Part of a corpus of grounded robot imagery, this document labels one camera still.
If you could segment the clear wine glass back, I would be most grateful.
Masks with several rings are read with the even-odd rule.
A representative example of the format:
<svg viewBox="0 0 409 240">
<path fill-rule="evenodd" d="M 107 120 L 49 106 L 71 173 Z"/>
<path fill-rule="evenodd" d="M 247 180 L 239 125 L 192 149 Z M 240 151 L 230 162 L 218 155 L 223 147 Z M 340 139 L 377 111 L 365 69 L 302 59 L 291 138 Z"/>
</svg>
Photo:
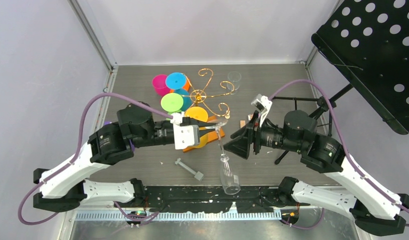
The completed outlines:
<svg viewBox="0 0 409 240">
<path fill-rule="evenodd" d="M 237 93 L 240 87 L 241 79 L 242 75 L 238 71 L 231 71 L 228 73 L 226 88 L 232 95 Z"/>
</svg>

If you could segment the blue plastic wine glass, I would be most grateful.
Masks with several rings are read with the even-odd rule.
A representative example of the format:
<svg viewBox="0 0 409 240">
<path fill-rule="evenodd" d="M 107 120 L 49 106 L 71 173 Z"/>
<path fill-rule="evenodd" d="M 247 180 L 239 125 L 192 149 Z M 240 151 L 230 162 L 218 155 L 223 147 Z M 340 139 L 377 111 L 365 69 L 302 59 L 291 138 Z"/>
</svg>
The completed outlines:
<svg viewBox="0 0 409 240">
<path fill-rule="evenodd" d="M 171 89 L 170 93 L 177 93 L 183 97 L 183 106 L 181 111 L 186 111 L 192 104 L 190 92 L 183 89 L 186 83 L 186 75 L 181 72 L 173 72 L 166 78 L 166 85 Z"/>
</svg>

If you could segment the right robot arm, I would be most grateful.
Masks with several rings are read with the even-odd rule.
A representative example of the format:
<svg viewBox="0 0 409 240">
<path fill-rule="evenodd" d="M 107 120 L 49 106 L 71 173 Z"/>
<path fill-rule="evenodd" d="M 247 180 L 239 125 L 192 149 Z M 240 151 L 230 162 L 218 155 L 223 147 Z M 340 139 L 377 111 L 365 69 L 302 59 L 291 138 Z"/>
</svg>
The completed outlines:
<svg viewBox="0 0 409 240">
<path fill-rule="evenodd" d="M 317 133 L 316 119 L 301 110 L 288 112 L 283 127 L 266 119 L 259 122 L 258 113 L 230 137 L 224 149 L 243 159 L 261 147 L 300 154 L 308 168 L 323 174 L 347 189 L 347 193 L 329 192 L 294 177 L 286 176 L 278 186 L 278 200 L 284 205 L 310 204 L 341 214 L 354 221 L 365 232 L 379 236 L 402 234 L 406 220 L 402 207 L 409 207 L 409 195 L 394 193 L 370 185 L 371 177 L 363 178 L 363 170 L 336 139 Z"/>
</svg>

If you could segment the orange plastic wine glass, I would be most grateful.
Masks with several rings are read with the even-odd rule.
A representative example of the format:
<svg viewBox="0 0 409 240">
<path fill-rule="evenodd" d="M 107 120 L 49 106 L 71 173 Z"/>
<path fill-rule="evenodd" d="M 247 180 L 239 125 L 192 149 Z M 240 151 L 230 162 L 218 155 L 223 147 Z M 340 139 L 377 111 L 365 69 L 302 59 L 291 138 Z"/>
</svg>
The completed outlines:
<svg viewBox="0 0 409 240">
<path fill-rule="evenodd" d="M 188 108 L 185 111 L 185 116 L 191 117 L 193 119 L 196 119 L 202 122 L 207 122 L 209 118 L 208 112 L 204 108 L 199 107 L 199 106 L 193 106 L 193 107 Z M 202 148 L 206 144 L 207 144 L 206 142 L 202 142 L 202 143 L 199 143 L 199 145 L 193 146 L 193 148 L 195 149 Z"/>
</svg>

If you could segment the green plastic wine glass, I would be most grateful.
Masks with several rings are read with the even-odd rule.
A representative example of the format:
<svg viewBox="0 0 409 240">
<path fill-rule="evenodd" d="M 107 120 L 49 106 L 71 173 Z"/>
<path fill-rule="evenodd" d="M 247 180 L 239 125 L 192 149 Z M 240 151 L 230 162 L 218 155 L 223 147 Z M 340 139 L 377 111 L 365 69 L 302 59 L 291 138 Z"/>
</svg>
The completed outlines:
<svg viewBox="0 0 409 240">
<path fill-rule="evenodd" d="M 160 105 L 166 112 L 178 112 L 184 104 L 183 97 L 178 93 L 168 93 L 160 100 Z"/>
</svg>

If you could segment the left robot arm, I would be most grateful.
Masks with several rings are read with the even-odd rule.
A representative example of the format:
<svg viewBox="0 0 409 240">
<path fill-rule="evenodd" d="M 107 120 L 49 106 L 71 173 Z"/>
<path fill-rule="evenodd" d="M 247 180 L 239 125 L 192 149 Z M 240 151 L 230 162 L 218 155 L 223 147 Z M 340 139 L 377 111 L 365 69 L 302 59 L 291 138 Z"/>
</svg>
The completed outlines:
<svg viewBox="0 0 409 240">
<path fill-rule="evenodd" d="M 96 182 L 90 176 L 132 158 L 134 149 L 141 147 L 174 145 L 182 150 L 197 146 L 214 126 L 208 119 L 206 113 L 189 108 L 186 112 L 176 112 L 173 119 L 154 121 L 148 104 L 129 104 L 117 112 L 117 122 L 93 133 L 66 161 L 53 169 L 34 171 L 34 183 L 39 185 L 39 191 L 33 196 L 33 207 L 61 213 L 99 202 L 144 206 L 147 197 L 140 180 Z"/>
</svg>

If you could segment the gold wire wine glass rack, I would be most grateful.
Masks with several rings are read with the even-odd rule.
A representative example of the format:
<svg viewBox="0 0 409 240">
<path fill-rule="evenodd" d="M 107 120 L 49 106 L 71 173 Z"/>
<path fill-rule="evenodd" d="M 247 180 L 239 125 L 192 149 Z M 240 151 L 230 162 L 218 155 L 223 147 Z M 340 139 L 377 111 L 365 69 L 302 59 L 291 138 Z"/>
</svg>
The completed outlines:
<svg viewBox="0 0 409 240">
<path fill-rule="evenodd" d="M 232 95 L 226 87 L 227 80 L 223 80 L 219 83 L 219 86 L 223 88 L 224 90 L 227 90 L 227 93 L 222 93 L 222 94 L 217 94 L 217 95 L 208 95 L 205 90 L 213 79 L 213 76 L 214 76 L 213 70 L 211 70 L 210 68 L 202 68 L 197 72 L 197 74 L 200 77 L 205 77 L 208 74 L 210 74 L 210 76 L 207 80 L 207 83 L 202 89 L 195 89 L 189 79 L 190 88 L 192 89 L 190 96 L 189 96 L 192 100 L 192 105 L 190 106 L 190 108 L 199 107 L 199 105 L 202 104 L 204 108 L 206 109 L 206 111 L 211 113 L 211 116 L 210 116 L 211 120 L 216 120 L 216 117 L 225 117 L 226 113 L 230 111 L 230 107 L 228 104 L 226 104 L 225 102 L 220 102 L 218 104 L 218 109 L 221 113 L 216 113 L 206 104 L 206 100 L 211 99 L 211 98 L 216 98 L 216 97 Z"/>
</svg>

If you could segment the clear wine glass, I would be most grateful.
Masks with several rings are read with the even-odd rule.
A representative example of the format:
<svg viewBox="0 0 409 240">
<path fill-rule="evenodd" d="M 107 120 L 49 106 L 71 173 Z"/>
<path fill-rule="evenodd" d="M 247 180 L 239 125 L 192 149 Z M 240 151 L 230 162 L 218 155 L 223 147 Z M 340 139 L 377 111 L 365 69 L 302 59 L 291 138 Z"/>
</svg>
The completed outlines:
<svg viewBox="0 0 409 240">
<path fill-rule="evenodd" d="M 241 79 L 242 75 L 238 71 L 231 71 L 228 73 L 226 88 L 232 95 L 237 93 L 240 87 Z"/>
<path fill-rule="evenodd" d="M 214 130 L 217 135 L 218 145 L 220 148 L 220 167 L 219 167 L 219 178 L 226 195 L 236 195 L 241 191 L 239 176 L 236 170 L 230 166 L 230 158 L 227 155 L 224 144 L 222 141 L 222 127 L 227 124 L 227 119 L 214 119 L 210 120 L 210 126 L 206 126 L 206 129 Z"/>
</svg>

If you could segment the pink plastic wine glass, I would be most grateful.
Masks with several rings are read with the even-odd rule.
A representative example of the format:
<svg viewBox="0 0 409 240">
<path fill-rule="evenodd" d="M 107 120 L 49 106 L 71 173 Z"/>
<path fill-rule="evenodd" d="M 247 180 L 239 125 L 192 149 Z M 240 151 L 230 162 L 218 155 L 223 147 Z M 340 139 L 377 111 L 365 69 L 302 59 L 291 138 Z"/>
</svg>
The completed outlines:
<svg viewBox="0 0 409 240">
<path fill-rule="evenodd" d="M 152 79 L 152 86 L 155 92 L 161 97 L 171 92 L 171 89 L 166 85 L 166 79 L 167 75 L 165 74 L 159 74 Z"/>
</svg>

